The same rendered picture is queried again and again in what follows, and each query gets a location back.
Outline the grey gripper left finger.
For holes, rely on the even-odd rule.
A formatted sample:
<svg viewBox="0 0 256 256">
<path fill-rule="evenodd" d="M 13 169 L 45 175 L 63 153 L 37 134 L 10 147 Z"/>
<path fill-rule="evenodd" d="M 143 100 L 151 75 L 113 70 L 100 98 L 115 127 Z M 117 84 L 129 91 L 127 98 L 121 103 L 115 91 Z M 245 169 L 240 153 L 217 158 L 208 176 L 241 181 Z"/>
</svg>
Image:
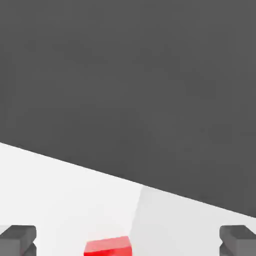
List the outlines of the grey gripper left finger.
<svg viewBox="0 0 256 256">
<path fill-rule="evenodd" d="M 37 256 L 34 225 L 0 226 L 0 256 Z"/>
</svg>

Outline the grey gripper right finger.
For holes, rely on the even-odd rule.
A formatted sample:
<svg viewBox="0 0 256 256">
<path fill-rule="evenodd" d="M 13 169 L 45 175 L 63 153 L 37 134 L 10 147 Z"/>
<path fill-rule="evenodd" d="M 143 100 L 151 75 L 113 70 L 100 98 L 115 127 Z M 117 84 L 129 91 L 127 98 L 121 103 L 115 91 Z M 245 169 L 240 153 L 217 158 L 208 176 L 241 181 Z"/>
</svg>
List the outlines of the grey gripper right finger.
<svg viewBox="0 0 256 256">
<path fill-rule="evenodd" d="M 256 256 L 256 234 L 245 225 L 222 225 L 219 256 Z"/>
</svg>

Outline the small red cube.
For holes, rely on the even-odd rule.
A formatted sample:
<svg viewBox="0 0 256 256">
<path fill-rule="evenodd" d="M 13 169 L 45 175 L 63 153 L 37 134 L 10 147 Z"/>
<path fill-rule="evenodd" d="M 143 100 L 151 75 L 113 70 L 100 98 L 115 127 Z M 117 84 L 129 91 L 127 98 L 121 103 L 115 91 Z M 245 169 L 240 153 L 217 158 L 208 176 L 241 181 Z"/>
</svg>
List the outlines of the small red cube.
<svg viewBox="0 0 256 256">
<path fill-rule="evenodd" d="M 86 243 L 83 256 L 133 256 L 128 236 L 92 240 Z"/>
</svg>

